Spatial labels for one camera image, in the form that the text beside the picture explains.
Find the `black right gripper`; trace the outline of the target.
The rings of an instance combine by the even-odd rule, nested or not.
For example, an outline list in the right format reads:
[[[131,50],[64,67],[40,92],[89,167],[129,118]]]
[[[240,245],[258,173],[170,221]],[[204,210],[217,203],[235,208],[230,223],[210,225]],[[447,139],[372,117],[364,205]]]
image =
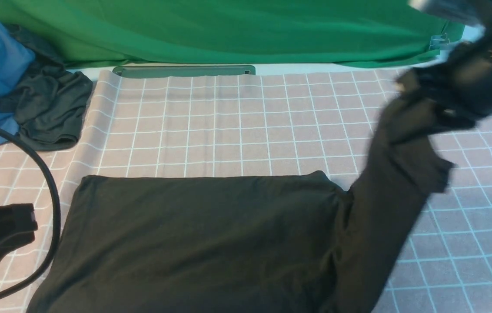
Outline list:
[[[443,63],[412,68],[397,81],[410,109],[429,108],[435,130],[465,130],[492,115],[492,30],[459,44]]]

